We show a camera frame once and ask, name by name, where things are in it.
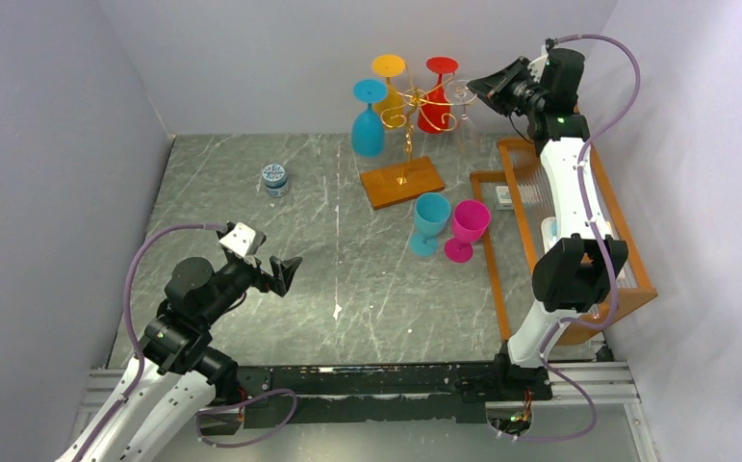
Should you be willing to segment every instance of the wire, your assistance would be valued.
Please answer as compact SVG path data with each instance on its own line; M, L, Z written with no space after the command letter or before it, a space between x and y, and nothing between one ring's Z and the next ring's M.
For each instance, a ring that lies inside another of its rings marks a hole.
M588 220L589 220L589 227L591 228L592 232L595 235L595 241L597 241L598 243L598 248L600 249L600 253L603 258L603 261L605 262L605 268L606 268L606 271L608 272L608 283L609 283L609 291L610 291L611 299L609 301L608 316L605 317L603 322L601 322L600 324L594 324L591 322L580 320L578 318L563 318L560 320L557 326L555 326L555 328L550 329L549 333L547 334L547 336L544 338L543 342L541 343L541 348L540 348L541 363L543 363L544 367L547 368L547 370L549 370L550 372L557 375L558 377L565 380L567 383L569 383L573 387L575 387L575 389L578 392L580 392L580 394L583 395L583 397L589 403L589 410L592 413L592 421L585 428L575 433L572 433L571 435L552 436L552 437L513 436L513 438L520 439L522 441L534 441L534 442L542 442L542 443L569 441L569 440L574 440L575 438L579 438L589 433L595 428L598 422L598 409L595 406L595 402L592 400L592 397L590 397L589 394L586 393L585 390L583 390L583 387L577 384L577 382L569 378L566 374L561 372L558 368L552 366L547 360L546 351L551 343L551 339L554 338L558 329L561 328L561 325L563 322L583 325L593 330L603 330L609 325L611 325L611 322L614 319L614 315L617 313L617 276L614 273L614 265L612 265L611 263L611 256L608 254L608 249L605 247L605 243L603 242L603 239L601 239L600 230L598 229L597 223L594 220L594 215L592 214L592 204L589 202L589 196L586 193L586 180L583 174L583 170L584 170L583 160L586 158L586 152L588 152L589 148L595 142L597 137L599 137L600 135L605 133L608 129L613 127L617 122L620 121L621 118L623 118L628 113L628 110L631 109L631 106L634 104L634 101L637 99L637 94L640 92L640 81L641 81L640 65L639 63L637 63L637 59L634 57L634 54L631 53L631 50L629 50L625 45L615 40L614 38L603 36L600 34L578 34L575 36L566 36L566 37L561 37L561 38L556 39L555 43L566 43L568 41L575 41L575 40L581 40L581 39L594 39L594 40L600 40L600 41L611 43L612 45L620 48L623 51L623 53L626 54L626 56L628 57L628 60L631 61L631 66L634 68L634 89L631 91L631 96L628 98L628 102L626 103L624 108L619 113L617 113L617 115L614 116L614 118L609 120L608 123L603 125L603 127L601 127L597 132L595 132L591 137L589 137L588 140L586 140L583 146L580 147L580 153L577 155L577 182L580 188L580 197L582 198L584 208L586 209L586 217L588 217Z
M224 311L223 314L225 315L226 313L229 313L230 311L235 311L235 308L243 305L244 302L245 302L245 292L243 292L243 296L241 296L241 299L236 301L235 304L233 304L232 306L226 308L226 311Z
M127 399L129 399L129 397L133 394L139 382L141 381L144 363L143 349L141 348L141 343L139 342L138 336L136 335L135 327L133 327L133 314L132 308L130 306L130 299L132 298L133 292L133 279L135 279L136 277L136 271L139 268L139 263L141 262L141 258L143 257L144 252L146 252L149 247L151 247L164 235L169 234L172 231L178 231L181 229L210 229L213 231L226 232L226 226L222 224L176 224L168 226L152 235L152 237L144 241L144 243L141 245L141 248L139 248L139 251L136 252L136 255L133 257L132 263L130 263L130 268L127 270L127 278L124 280L124 297L122 301L121 317L124 319L124 327L127 331L127 337L130 338L130 343L133 344L133 350L136 353L136 357L139 359L139 368L136 371L135 378L130 381L130 385L127 386L127 388L123 392L121 392L121 396L118 398L118 400L113 403L110 409L108 409L108 411L103 416L101 416L101 419L98 421L88 437L85 439L85 443L76 452L76 455L73 457L73 462L82 460L85 452L87 452L90 446L92 446L92 444L95 442L98 434L101 433L101 430L103 430L105 426L107 426L107 423L110 421L110 419L113 418L115 413L118 412L118 409L120 409L121 406L124 405L125 402L127 402Z
M242 409L242 408L244 408L244 407L246 407L246 406L248 406L250 404L254 404L257 401L266 399L268 397L273 397L275 395L287 395L289 397L292 397L292 408L289 411L289 413L286 415L286 418L283 419L283 422L281 422L280 424L278 424L271 431L269 431L267 433L264 433L264 434L258 436L257 438L253 438L253 439L248 440L248 441L243 441L241 443L216 443L216 442L210 440L209 438L206 438L201 433L201 429L200 429L200 417L201 416L214 416L215 414L221 414L221 413L224 413L224 412L231 411L233 409ZM277 434L277 432L279 432L280 430L282 430L286 426L286 424L294 416L294 412L296 411L296 406L297 406L298 400L299 400L299 397L293 391L291 391L291 390L289 390L287 388L278 388L277 390L271 390L270 392L265 392L262 395L259 395L257 397L254 397L252 399L248 399L248 400L246 400L244 402L239 402L237 404L232 404L230 406L220 406L220 407L215 407L215 408L212 408L212 409L207 409L205 411L200 411L200 412L198 412L196 414L195 420L194 420L194 428L195 428L195 432L197 432L197 438L201 442L203 442L205 445L211 446L213 448L234 449L234 448L244 448L246 446L255 445L257 443L260 443L263 440L266 440L267 438L270 438L271 436L274 436L275 434Z
M509 119L509 123L510 125L512 125L512 129L515 130L515 133L517 133L519 137L523 138L524 141L528 142L529 144L534 144L534 142L525 137L524 134L521 133L520 130L518 130L518 127L515 126L515 122L512 120L512 113L509 113L506 117Z

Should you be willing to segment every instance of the gray wall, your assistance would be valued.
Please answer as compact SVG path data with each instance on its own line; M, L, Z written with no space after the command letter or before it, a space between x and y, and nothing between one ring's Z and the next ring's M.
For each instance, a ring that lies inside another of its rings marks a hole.
M481 77L543 40L598 32L617 0L99 0L171 133L348 132L384 53L432 86L427 58ZM397 80L403 84L404 79ZM487 131L508 123L481 104Z
M67 445L168 145L96 2L0 2L0 461Z
M660 296L609 331L662 460L742 460L742 1L622 0L638 104L598 146ZM610 45L586 64L593 127L626 101Z

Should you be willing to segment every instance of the marble tabletop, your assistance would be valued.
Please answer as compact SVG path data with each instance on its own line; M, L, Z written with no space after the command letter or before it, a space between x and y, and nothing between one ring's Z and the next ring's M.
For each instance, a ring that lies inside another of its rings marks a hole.
M453 134L417 133L414 156L429 156L453 205L472 198L469 175L501 169L496 142L462 151ZM440 250L416 256L414 201L373 210L362 171L404 160L404 137L388 135L377 158L353 154L349 135L179 136L148 225L148 234L185 222L243 221L268 240L258 257L300 256L285 297L250 291L243 306L213 327L213 347L242 365L366 364L489 360L500 346L493 295L481 243L464 265ZM263 166L277 163L291 188L272 198L261 189ZM532 302L521 236L511 212L496 211L494 185L484 185L493 211L490 227L514 332ZM443 243L451 236L446 229ZM214 233L180 231L153 245L134 284L133 322L141 333L164 299L172 268L190 256L224 263ZM129 359L118 330L110 367ZM553 359L594 359L589 344L557 346Z

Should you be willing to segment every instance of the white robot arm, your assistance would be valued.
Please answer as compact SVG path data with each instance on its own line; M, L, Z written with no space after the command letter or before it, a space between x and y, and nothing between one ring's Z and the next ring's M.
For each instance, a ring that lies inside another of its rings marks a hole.
M246 398L237 362L209 347L209 329L249 288L284 296L302 260L271 257L269 275L254 255L266 239L262 233L230 222L218 237L226 265L215 271L191 257L175 267L166 300L141 336L144 357L130 360L110 398L57 462L150 461L202 408Z
M73 461L98 425L101 428L82 460L149 462L197 411L215 399L215 386L199 372L161 375L158 365L147 359L144 363L136 392L127 400L121 394L138 370L139 360L132 358L110 398L57 462ZM117 402L124 405L111 414Z
M614 276L628 254L626 243L612 238L600 210L585 145L589 128L576 111L585 58L555 45L547 40L540 58L531 62L520 57L468 84L497 113L529 117L535 153L550 180L559 236L532 271L535 300L528 316L496 357L504 388L537 384L545 348L554 346L564 331L561 320L577 318L608 295L608 269L597 239L605 243Z

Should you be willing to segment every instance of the cyan wine glass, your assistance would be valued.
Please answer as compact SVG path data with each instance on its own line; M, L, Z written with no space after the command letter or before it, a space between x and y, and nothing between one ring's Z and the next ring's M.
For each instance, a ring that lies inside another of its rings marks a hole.
M437 192L426 192L416 199L416 233L410 237L410 249L420 257L429 257L439 248L436 236L445 229L450 215L450 205Z
M360 80L353 86L353 96L368 105L353 121L350 131L350 145L360 156L376 157L385 150L385 125L371 105L387 95L388 88L378 80Z

